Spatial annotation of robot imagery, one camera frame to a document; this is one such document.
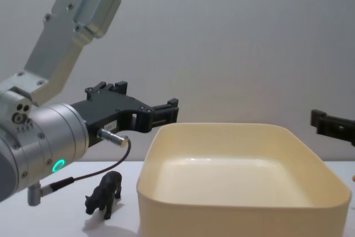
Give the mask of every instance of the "black cable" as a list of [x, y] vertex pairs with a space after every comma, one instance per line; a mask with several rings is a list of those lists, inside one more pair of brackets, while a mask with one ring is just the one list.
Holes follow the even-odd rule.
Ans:
[[74, 178], [74, 181], [83, 180], [83, 179], [86, 179], [86, 178], [90, 178], [90, 177], [92, 177], [92, 176], [99, 175], [99, 174], [101, 174], [101, 173], [107, 172], [108, 170], [117, 167], [119, 164], [121, 164], [121, 163], [128, 157], [128, 155], [129, 155], [129, 153], [130, 153], [130, 151], [131, 151], [131, 146], [132, 146], [131, 140], [128, 139], [127, 142], [128, 142], [127, 151], [126, 151], [126, 153], [124, 154], [124, 156], [123, 156], [117, 163], [113, 164], [112, 166], [110, 166], [110, 167], [108, 167], [108, 168], [105, 168], [105, 169], [103, 169], [103, 170], [100, 170], [100, 171], [98, 171], [98, 172], [93, 172], [93, 173], [90, 173], [90, 174], [87, 174], [87, 175], [84, 175], [84, 176], [80, 176], [80, 177]]
[[57, 181], [55, 183], [51, 183], [48, 186], [51, 187], [52, 193], [57, 191], [57, 190], [59, 190], [59, 189], [61, 189], [61, 188], [63, 188], [63, 187], [66, 187], [69, 184], [72, 184], [73, 182], [75, 182], [77, 180], [83, 180], [83, 179], [86, 179], [86, 178], [90, 178], [92, 176], [99, 175], [101, 173], [107, 172], [108, 170], [117, 167], [119, 164], [121, 164], [128, 157], [128, 155], [129, 155], [129, 153], [131, 151], [131, 147], [132, 147], [131, 140], [128, 139], [127, 143], [128, 143], [127, 151], [123, 155], [123, 157], [120, 160], [118, 160], [118, 162], [116, 162], [112, 166], [109, 166], [109, 167], [107, 167], [105, 169], [99, 170], [98, 172], [93, 172], [93, 173], [90, 173], [90, 174], [87, 174], [87, 175], [84, 175], [84, 176], [80, 176], [80, 177], [77, 177], [77, 178], [69, 177], [69, 178]]

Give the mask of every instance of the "black gripper bracket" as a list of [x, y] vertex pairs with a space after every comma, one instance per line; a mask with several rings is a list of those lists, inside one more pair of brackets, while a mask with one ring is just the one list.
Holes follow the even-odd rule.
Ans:
[[155, 127], [176, 123], [179, 113], [176, 98], [164, 105], [150, 106], [126, 95], [127, 86], [127, 82], [100, 82], [85, 89], [86, 100], [72, 104], [85, 120], [90, 147], [101, 142], [97, 136], [100, 128], [112, 133], [124, 130], [148, 133]]
[[355, 121], [329, 116], [320, 110], [312, 110], [311, 126], [317, 134], [351, 142], [355, 146]]

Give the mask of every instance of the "green led light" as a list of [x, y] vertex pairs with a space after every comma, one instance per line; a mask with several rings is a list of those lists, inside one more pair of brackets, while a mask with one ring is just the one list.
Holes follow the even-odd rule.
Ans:
[[65, 166], [65, 160], [59, 159], [53, 166], [52, 172], [57, 172], [59, 169]]

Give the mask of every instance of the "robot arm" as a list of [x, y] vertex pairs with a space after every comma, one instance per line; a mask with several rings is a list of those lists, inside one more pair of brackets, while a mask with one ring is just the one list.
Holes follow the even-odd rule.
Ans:
[[56, 0], [24, 69], [0, 83], [0, 116], [22, 124], [32, 104], [40, 106], [59, 94], [83, 47], [106, 34], [120, 2]]
[[29, 188], [29, 204], [38, 205], [46, 194], [39, 181], [92, 145], [122, 145], [121, 130], [176, 122], [177, 99], [150, 107], [127, 96], [125, 82], [87, 88], [87, 99], [73, 105], [41, 106], [63, 89], [83, 47], [105, 35], [120, 1], [56, 0], [25, 68], [0, 83], [0, 202]]

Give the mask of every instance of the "metal connector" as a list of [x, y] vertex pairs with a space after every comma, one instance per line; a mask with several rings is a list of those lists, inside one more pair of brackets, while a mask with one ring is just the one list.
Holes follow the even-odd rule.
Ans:
[[40, 183], [37, 182], [27, 190], [27, 202], [29, 206], [37, 206], [40, 204], [41, 191], [40, 191]]
[[97, 133], [98, 138], [102, 140], [109, 141], [111, 143], [114, 143], [120, 147], [125, 147], [128, 142], [128, 137], [127, 136], [119, 136], [117, 134], [114, 134], [108, 130], [105, 130], [103, 128], [98, 130]]

